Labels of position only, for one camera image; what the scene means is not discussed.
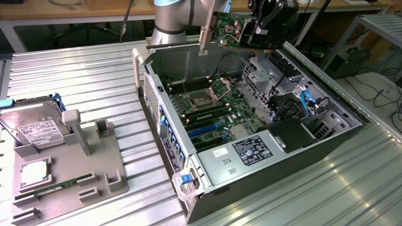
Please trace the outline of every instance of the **hard drive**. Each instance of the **hard drive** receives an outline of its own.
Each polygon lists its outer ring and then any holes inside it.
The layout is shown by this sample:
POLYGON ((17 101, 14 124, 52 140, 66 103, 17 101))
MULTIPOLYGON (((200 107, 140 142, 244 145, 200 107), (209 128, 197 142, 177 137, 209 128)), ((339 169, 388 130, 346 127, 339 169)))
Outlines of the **hard drive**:
POLYGON ((17 145, 32 144, 37 149, 64 143, 70 128, 61 122, 64 106, 60 96, 0 101, 0 124, 17 145))

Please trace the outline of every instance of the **circuit board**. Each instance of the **circuit board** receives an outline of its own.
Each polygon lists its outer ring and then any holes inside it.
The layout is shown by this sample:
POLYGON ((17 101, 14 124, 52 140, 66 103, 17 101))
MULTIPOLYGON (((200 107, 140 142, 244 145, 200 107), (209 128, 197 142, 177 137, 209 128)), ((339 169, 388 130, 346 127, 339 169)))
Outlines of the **circuit board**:
POLYGON ((56 192, 58 190, 62 190, 65 188, 69 188, 72 186, 76 185, 77 181, 81 180, 81 179, 85 179, 88 178, 89 176, 92 176, 92 174, 85 174, 85 175, 81 175, 70 180, 66 180, 58 184, 54 184, 54 185, 50 185, 48 187, 44 187, 44 188, 40 188, 37 190, 33 190, 33 191, 29 191, 29 192, 25 192, 20 195, 17 195, 14 197, 14 200, 18 200, 18 199, 22 199, 25 197, 28 197, 29 195, 36 195, 36 196, 41 196, 41 195, 45 195, 45 194, 49 194, 52 192, 56 192))
POLYGON ((253 134, 263 125, 232 84, 229 92, 227 92, 228 89, 223 83, 216 82, 211 87, 215 95, 221 97, 219 100, 205 97, 208 89, 195 90, 169 97, 177 115, 191 114, 185 117, 187 120, 183 119, 181 122, 197 152, 253 134), (196 106, 193 103, 201 102, 193 100, 193 97, 203 97, 203 101, 209 102, 196 106), (191 121, 189 119, 195 115, 197 120, 191 121))
POLYGON ((219 42, 227 47, 239 48, 239 38, 244 24, 247 21, 255 19, 255 17, 223 12, 213 12, 213 16, 216 23, 212 28, 211 41, 219 42))

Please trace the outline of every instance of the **metal rack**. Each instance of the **metal rack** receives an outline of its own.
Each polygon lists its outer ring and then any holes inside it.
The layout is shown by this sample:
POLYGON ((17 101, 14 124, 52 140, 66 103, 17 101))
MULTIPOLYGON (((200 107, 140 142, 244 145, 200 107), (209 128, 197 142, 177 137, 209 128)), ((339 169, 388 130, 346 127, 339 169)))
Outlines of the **metal rack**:
POLYGON ((326 70, 336 53, 343 47, 347 39, 355 31, 358 25, 364 26, 379 36, 387 39, 394 45, 402 48, 402 16, 398 14, 384 14, 384 15, 359 15, 351 22, 339 42, 335 45, 332 52, 326 56, 322 61, 320 68, 326 70))
MULTIPOLYGON (((82 127, 108 119, 116 128, 129 191, 78 209, 48 225, 185 225, 163 160, 137 104, 132 48, 143 41, 14 54, 5 67, 6 96, 57 90, 66 108, 82 112, 82 127)), ((313 72, 317 67, 297 54, 313 72)), ((320 79, 340 89, 327 75, 320 79)), ((374 118, 370 126, 320 162, 249 195, 193 226, 402 224, 402 145, 374 118)), ((0 136, 0 209, 10 205, 13 150, 0 136)), ((0 225, 8 223, 0 211, 0 225)))

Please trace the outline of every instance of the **hard disk label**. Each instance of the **hard disk label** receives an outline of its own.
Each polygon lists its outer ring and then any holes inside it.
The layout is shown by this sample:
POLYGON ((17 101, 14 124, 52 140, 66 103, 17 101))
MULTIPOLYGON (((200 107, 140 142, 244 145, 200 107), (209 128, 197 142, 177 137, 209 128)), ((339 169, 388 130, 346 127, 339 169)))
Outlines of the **hard disk label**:
POLYGON ((272 153, 264 145, 259 135, 232 144, 232 147, 236 150, 236 153, 245 166, 251 166, 272 156, 272 153))
POLYGON ((17 129, 33 145, 44 145, 62 139, 62 135, 53 120, 18 126, 17 129))

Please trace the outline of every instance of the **wooden table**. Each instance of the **wooden table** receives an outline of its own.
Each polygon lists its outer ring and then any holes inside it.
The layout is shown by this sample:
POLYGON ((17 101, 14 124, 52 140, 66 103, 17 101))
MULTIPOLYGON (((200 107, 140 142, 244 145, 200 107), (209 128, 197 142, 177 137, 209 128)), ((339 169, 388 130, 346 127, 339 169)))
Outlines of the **wooden table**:
MULTIPOLYGON (((305 10, 305 5, 299 5, 297 13, 304 10, 312 13, 297 41, 301 41, 305 32, 316 17, 322 3, 309 4, 305 10)), ((379 0, 382 4, 382 12, 386 12, 392 3, 388 0, 379 0)), ((371 5, 351 6, 342 0, 332 0, 326 12, 334 11, 360 11, 371 10, 371 5)), ((248 14, 247 0, 232 0, 232 12, 248 14)), ((24 44, 14 32, 13 27, 26 25, 44 24, 76 24, 76 23, 96 23, 121 21, 125 9, 88 10, 85 4, 76 6, 76 10, 56 6, 48 0, 25 0, 24 4, 1 5, 0 4, 0 28, 10 43, 16 53, 25 52, 24 44)), ((129 12, 128 20, 155 19, 155 6, 152 0, 135 0, 133 7, 129 12)))

